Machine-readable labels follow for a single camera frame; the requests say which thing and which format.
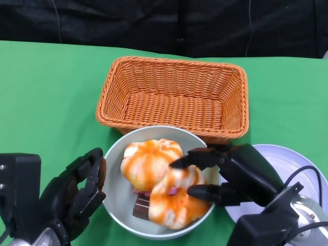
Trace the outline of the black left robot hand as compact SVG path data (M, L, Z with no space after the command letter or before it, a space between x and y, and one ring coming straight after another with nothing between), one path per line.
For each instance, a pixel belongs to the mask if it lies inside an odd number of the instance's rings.
M86 229L105 199L106 167L102 149L92 149L44 189L39 200L42 225L55 232L61 245L70 245Z

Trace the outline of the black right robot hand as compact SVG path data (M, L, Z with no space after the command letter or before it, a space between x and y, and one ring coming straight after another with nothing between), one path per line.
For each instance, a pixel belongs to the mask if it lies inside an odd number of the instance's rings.
M200 170L217 166L225 179L220 185L194 184L188 187L191 197L213 202L217 206L238 206L254 202L266 207L284 189L284 183L271 164L249 143L240 145L210 143L205 148L189 150L170 166Z

